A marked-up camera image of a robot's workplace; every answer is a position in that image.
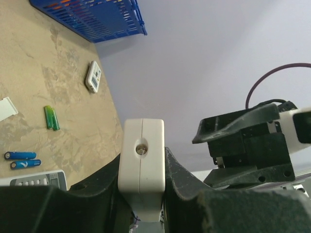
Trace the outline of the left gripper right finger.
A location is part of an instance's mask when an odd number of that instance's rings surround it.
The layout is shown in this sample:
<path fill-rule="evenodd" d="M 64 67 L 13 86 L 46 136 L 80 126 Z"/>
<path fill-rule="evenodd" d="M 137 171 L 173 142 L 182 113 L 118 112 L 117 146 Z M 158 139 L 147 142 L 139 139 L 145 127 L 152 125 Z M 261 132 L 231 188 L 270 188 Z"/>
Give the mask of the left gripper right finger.
<path fill-rule="evenodd" d="M 167 233 L 309 233 L 311 202 L 290 190 L 215 190 L 165 148 Z"/>

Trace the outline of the white battery cover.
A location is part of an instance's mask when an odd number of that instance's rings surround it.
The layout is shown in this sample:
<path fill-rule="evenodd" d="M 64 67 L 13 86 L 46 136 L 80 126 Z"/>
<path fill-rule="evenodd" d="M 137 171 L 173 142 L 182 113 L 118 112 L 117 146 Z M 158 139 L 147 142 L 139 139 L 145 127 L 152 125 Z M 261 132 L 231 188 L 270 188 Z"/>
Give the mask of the white battery cover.
<path fill-rule="evenodd" d="M 0 101 L 0 121 L 3 121 L 10 116 L 18 114 L 18 110 L 12 103 L 9 97 L 5 97 Z"/>

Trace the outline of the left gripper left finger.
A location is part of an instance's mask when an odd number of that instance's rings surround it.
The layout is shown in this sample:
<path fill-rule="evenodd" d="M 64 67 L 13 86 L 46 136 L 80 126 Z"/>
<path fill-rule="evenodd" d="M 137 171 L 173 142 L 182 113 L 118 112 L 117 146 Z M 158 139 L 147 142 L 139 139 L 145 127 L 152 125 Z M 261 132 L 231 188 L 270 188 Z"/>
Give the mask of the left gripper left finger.
<path fill-rule="evenodd" d="M 2 233 L 127 233 L 131 208 L 118 191 L 120 157 L 63 191 L 2 186 Z"/>

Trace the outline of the white long remote control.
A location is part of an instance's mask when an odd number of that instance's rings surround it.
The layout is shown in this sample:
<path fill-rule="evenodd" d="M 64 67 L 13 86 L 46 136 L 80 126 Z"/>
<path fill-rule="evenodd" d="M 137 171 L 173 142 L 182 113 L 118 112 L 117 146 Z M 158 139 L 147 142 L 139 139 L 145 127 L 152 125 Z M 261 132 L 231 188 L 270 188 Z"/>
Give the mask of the white long remote control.
<path fill-rule="evenodd" d="M 165 186 L 164 121 L 126 120 L 118 190 L 142 222 L 160 221 Z"/>

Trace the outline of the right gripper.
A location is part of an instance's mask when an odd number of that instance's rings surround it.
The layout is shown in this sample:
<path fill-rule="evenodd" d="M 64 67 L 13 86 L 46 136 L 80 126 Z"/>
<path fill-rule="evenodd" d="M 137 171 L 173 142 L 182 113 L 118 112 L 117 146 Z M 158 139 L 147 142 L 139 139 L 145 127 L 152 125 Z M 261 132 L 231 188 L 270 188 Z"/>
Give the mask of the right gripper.
<path fill-rule="evenodd" d="M 294 181 L 284 134 L 270 133 L 263 124 L 277 119 L 273 103 L 202 119 L 192 143 L 208 142 L 218 165 L 204 183 L 219 188 Z"/>

